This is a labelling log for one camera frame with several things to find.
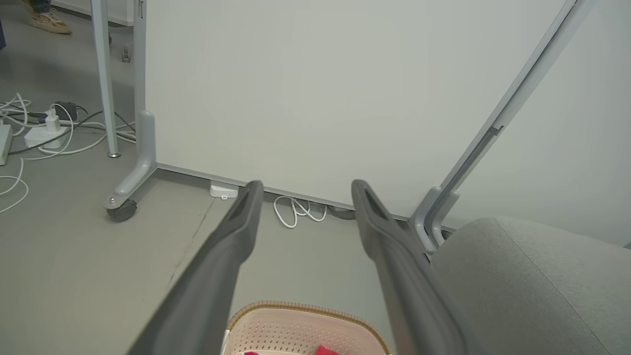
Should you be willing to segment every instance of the gray sofa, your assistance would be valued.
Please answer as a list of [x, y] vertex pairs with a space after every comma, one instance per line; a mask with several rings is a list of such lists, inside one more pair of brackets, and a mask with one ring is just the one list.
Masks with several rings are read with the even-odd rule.
[[432, 268], [491, 354], [631, 354], [631, 250], [480, 219], [449, 237]]

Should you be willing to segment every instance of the brown basket trim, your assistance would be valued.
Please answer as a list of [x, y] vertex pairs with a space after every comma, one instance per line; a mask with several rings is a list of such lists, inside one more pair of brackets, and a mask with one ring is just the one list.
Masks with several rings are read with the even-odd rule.
[[344, 312], [340, 312], [340, 311], [336, 311], [336, 310], [331, 310], [329, 308], [324, 308], [324, 307], [320, 307], [320, 306], [312, 306], [310, 304], [302, 304], [302, 303], [295, 303], [295, 302], [281, 302], [281, 301], [258, 301], [258, 302], [250, 303], [247, 306], [241, 308], [230, 319], [230, 321], [228, 322], [228, 330], [232, 331], [232, 328], [235, 326], [235, 324], [246, 313], [254, 311], [254, 310], [259, 310], [261, 308], [275, 308], [277, 310], [292, 310], [292, 311], [311, 312], [311, 313], [317, 313], [319, 315], [330, 316], [330, 317], [333, 317], [333, 318], [337, 318], [337, 319], [341, 319], [341, 320], [345, 320], [347, 322], [351, 322], [351, 323], [357, 324], [357, 325], [365, 328], [366, 330], [368, 330], [370, 333], [372, 333], [372, 335], [374, 335], [374, 337], [377, 339], [377, 341], [379, 341], [379, 344], [381, 344], [381, 347], [383, 348], [384, 352], [386, 354], [390, 354], [390, 351], [388, 350], [388, 346], [386, 345], [386, 342], [384, 341], [384, 339], [365, 320], [363, 320], [363, 319], [361, 319], [361, 318], [359, 318], [357, 316], [350, 315], [348, 313], [344, 313]]

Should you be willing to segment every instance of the pink plastic basket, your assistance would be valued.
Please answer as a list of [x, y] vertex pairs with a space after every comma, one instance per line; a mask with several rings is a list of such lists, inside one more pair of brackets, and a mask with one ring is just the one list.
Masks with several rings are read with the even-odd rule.
[[313, 355], [318, 346], [339, 355], [388, 355], [381, 336], [361, 318], [300, 303], [248, 304], [228, 323], [222, 355]]

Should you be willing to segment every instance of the white wall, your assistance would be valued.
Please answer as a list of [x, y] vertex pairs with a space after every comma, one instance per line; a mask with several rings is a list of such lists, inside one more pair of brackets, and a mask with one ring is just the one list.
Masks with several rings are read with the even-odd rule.
[[345, 204], [362, 178], [410, 216], [564, 3], [149, 3], [158, 163]]
[[[52, 0], [60, 8], [91, 15], [90, 0]], [[134, 25], [134, 0], [107, 0], [109, 20], [124, 26]]]
[[601, 0], [460, 187], [444, 224], [534, 220], [631, 241], [631, 1]]

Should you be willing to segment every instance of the person's foot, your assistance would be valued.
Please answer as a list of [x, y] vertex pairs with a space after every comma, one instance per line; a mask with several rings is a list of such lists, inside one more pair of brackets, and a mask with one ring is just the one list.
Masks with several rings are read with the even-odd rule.
[[52, 33], [69, 35], [73, 32], [70, 26], [57, 17], [53, 9], [47, 13], [32, 13], [28, 23], [33, 27], [41, 28], [42, 30]]

